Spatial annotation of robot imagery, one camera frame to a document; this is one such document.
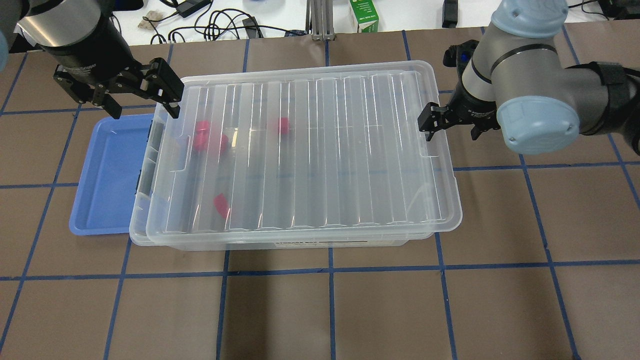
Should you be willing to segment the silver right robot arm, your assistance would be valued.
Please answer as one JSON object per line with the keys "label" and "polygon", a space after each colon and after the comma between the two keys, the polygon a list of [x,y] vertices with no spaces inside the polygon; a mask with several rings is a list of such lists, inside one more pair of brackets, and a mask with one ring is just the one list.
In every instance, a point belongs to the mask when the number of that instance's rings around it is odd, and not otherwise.
{"label": "silver right robot arm", "polygon": [[639,70],[592,61],[562,67],[554,37],[569,13],[564,0],[503,0],[479,41],[452,45],[443,64],[458,83],[446,105],[430,102],[418,116],[436,132],[471,125],[473,141],[502,133],[515,153],[562,150],[579,135],[619,133],[639,152]]}

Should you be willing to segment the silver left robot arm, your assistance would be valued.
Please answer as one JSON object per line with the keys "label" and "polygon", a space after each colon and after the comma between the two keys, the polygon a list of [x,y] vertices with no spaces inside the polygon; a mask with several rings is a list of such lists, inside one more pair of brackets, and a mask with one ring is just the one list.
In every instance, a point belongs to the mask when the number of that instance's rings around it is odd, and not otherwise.
{"label": "silver left robot arm", "polygon": [[1,67],[16,27],[56,59],[53,79],[78,104],[91,103],[118,119],[114,94],[132,94],[162,105],[178,118],[185,85],[168,62],[142,64],[96,0],[3,0]]}

